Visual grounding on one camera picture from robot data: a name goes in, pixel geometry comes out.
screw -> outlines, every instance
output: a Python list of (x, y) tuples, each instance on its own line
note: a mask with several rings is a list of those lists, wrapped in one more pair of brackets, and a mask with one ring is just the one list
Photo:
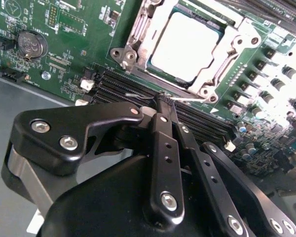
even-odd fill
[(284, 233), (284, 231), (283, 231), (282, 227), (280, 226), (280, 224), (278, 224), (275, 220), (270, 219), (270, 222), (271, 222), (273, 228), (274, 228), (279, 234)]
[(136, 110), (136, 109), (130, 109), (130, 112), (132, 112), (135, 115), (139, 114), (138, 110)]
[(128, 53), (126, 54), (126, 57), (127, 57), (127, 59), (129, 59), (129, 60), (134, 60), (134, 58), (135, 58), (135, 54), (134, 54), (133, 52), (128, 52)]
[(295, 234), (295, 230), (293, 229), (290, 223), (288, 223), (287, 221), (283, 221), (283, 224), (292, 235)]
[(182, 129), (183, 129), (184, 132), (189, 133), (189, 130), (188, 130), (187, 127), (183, 126)]
[(160, 117), (160, 119), (164, 122), (167, 122), (168, 120), (165, 117)]
[(209, 145), (208, 147), (209, 147), (209, 149), (211, 149), (211, 150), (212, 150), (212, 152), (217, 152), (216, 148), (215, 148), (215, 147), (213, 147), (212, 145)]
[(31, 124), (31, 127), (35, 132), (39, 133), (46, 133), (50, 130), (50, 126), (44, 121), (35, 121)]
[(68, 151), (73, 151), (78, 147), (78, 142), (70, 136), (62, 137), (59, 141), (59, 144)]
[(240, 222), (233, 216), (228, 216), (228, 224), (236, 232), (237, 235), (241, 236), (243, 234), (243, 228)]
[(178, 208), (177, 201), (171, 194), (161, 195), (161, 202), (169, 211), (175, 211)]
[(42, 72), (41, 74), (41, 78), (43, 78), (44, 80), (49, 80), (51, 78), (51, 74), (49, 72)]

